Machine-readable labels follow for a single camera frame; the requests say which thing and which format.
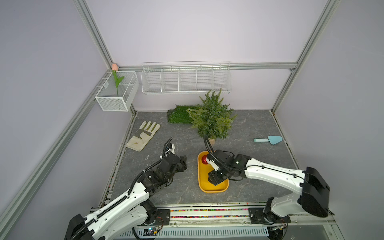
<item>wire shelf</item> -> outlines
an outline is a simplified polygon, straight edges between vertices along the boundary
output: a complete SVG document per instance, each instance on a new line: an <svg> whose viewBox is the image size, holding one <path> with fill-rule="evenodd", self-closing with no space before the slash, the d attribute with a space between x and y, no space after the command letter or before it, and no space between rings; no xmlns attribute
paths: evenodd
<svg viewBox="0 0 384 240"><path fill-rule="evenodd" d="M139 89L139 81L136 72L116 71L116 74L118 78L124 76L118 90L116 91L115 78L110 73L95 98L103 111L128 112Z"/></svg>
<svg viewBox="0 0 384 240"><path fill-rule="evenodd" d="M193 94L209 90L231 91L230 64L169 65L144 67L141 75L145 94Z"/></svg>

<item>black bracket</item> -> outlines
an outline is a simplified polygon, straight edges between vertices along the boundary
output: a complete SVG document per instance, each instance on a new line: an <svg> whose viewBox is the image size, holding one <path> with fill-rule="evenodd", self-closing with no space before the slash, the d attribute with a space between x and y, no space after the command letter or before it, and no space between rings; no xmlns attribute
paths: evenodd
<svg viewBox="0 0 384 240"><path fill-rule="evenodd" d="M273 213L273 216L269 216L263 212L264 208L262 207L250 207L248 208L249 218L251 219L252 224L264 224L271 225L274 223L291 223L291 219L289 216L279 217Z"/></svg>
<svg viewBox="0 0 384 240"><path fill-rule="evenodd" d="M158 217L161 217L161 219L163 220L164 222L164 226L165 225L169 225L169 220L170 220L170 209L158 209L157 210L157 214L156 214L156 217L155 217L155 222L151 225L158 225L158 226L161 226L163 225L163 222L161 221L160 218Z"/></svg>

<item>artificial plant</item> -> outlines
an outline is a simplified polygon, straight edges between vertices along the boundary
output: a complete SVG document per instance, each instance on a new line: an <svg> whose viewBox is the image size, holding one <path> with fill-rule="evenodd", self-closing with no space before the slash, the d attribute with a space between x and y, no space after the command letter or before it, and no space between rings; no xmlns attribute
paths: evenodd
<svg viewBox="0 0 384 240"><path fill-rule="evenodd" d="M115 63L112 64L112 74L113 74L113 76L114 76L114 78L115 78L116 92L117 92L118 97L119 97L119 89L118 89L118 86L119 86L119 84L121 83L121 81L124 79L124 76L118 78L118 75L116 74L116 71L117 71L118 69L119 69L119 68L118 68L117 64L115 64Z"/></svg>
<svg viewBox="0 0 384 240"><path fill-rule="evenodd" d="M211 90L205 95L205 99L200 97L203 104L198 104L197 109L189 108L186 111L192 118L192 128L197 128L200 137L208 136L210 139L228 137L228 130L237 115L231 117L233 108L228 108L229 104L222 104L224 98L220 99L221 89L218 94L215 91L210 95Z"/></svg>

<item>robotic arm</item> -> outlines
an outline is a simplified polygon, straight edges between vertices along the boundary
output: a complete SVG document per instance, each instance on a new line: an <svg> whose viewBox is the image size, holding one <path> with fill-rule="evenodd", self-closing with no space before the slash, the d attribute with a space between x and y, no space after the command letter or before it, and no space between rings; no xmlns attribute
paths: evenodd
<svg viewBox="0 0 384 240"><path fill-rule="evenodd" d="M283 197L269 198L262 211L250 210L252 223L271 225L287 222L287 215L301 212L317 217L328 216L329 186L316 169L307 167L303 171L282 168L242 154L235 157L221 150L214 151L207 137L204 143L209 152L207 162L214 168L209 173L210 183L217 185L225 179L242 177L270 182L293 192Z"/></svg>
<svg viewBox="0 0 384 240"><path fill-rule="evenodd" d="M127 228L155 222L157 209L149 198L169 186L177 172L187 169L186 157L175 155L170 138L163 148L161 159L143 170L129 190L96 212L73 217L68 225L65 240L115 239Z"/></svg>

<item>potted plant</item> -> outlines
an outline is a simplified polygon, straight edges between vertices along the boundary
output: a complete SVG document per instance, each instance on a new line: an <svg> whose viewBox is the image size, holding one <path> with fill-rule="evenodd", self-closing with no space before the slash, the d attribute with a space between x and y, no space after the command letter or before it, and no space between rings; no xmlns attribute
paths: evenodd
<svg viewBox="0 0 384 240"><path fill-rule="evenodd" d="M200 97L203 104L196 105L196 109L189 108L186 111L192 118L192 128L197 128L200 137L208 136L210 143L215 143L217 138L225 139L235 116L231 117L233 108L229 104L222 104L224 98L220 99L221 89L218 94L211 90L205 95L205 100Z"/></svg>

